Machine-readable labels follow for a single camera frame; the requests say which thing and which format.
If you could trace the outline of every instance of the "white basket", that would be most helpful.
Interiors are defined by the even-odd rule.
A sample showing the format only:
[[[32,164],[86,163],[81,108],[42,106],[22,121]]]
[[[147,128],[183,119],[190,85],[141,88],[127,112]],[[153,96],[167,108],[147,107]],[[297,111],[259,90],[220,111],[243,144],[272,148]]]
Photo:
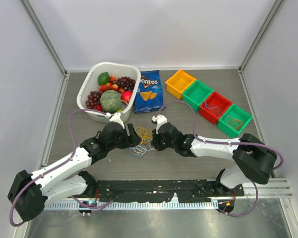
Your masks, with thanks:
[[[76,98],[77,105],[80,109],[87,108],[85,104],[85,102],[88,100],[87,97],[91,91],[97,91],[99,89],[98,76],[103,72],[108,72],[109,75],[114,75],[116,76],[116,78],[130,77],[136,80],[130,102],[128,106],[122,111],[122,115],[121,115],[121,120],[123,120],[123,122],[126,122],[132,110],[132,106],[135,100],[135,96],[137,93],[137,89],[138,89],[140,77],[141,77],[139,69],[137,69],[134,66],[126,65],[126,64],[110,63],[110,62],[102,62],[95,65],[89,71],[83,85],[79,90],[79,93]],[[104,123],[109,122],[109,118],[106,118],[103,114],[100,114],[97,112],[87,112],[87,113],[93,120],[101,121]]]

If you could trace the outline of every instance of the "chip bag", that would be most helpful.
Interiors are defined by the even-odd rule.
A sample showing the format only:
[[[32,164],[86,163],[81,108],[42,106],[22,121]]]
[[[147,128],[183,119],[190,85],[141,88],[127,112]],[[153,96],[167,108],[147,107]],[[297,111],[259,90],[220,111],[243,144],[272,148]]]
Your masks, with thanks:
[[[135,113],[157,111],[163,106],[159,70],[141,72],[135,99]]]

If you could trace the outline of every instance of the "watermelon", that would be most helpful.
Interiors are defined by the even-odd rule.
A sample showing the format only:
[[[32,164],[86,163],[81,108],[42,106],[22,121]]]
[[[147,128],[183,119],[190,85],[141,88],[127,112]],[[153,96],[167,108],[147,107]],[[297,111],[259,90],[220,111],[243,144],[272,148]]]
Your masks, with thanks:
[[[100,97],[100,104],[104,111],[115,113],[121,108],[120,93],[114,90],[107,90]]]
[[[110,79],[110,76],[108,72],[101,73],[98,77],[98,84],[103,85],[103,84],[109,83],[109,79]]]

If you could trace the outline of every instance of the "orange bin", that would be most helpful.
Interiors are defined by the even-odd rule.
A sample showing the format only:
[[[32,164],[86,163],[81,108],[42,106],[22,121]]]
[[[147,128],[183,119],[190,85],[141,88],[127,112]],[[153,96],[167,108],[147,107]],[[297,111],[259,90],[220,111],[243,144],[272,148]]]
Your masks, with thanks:
[[[182,98],[182,93],[196,80],[183,70],[177,71],[171,78],[165,83],[167,85],[167,91],[171,93],[177,99]]]

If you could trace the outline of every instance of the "white backdrop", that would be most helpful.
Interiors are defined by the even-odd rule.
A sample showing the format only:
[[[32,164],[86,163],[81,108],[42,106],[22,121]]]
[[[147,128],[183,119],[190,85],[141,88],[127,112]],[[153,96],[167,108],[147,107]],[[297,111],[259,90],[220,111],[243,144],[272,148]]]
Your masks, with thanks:
[[[14,235],[7,195],[19,171],[38,168],[61,81],[21,3],[0,1],[0,238]]]
[[[298,206],[298,0],[285,1],[245,69],[265,142],[280,149]]]
[[[274,0],[30,0],[66,69],[240,66]]]

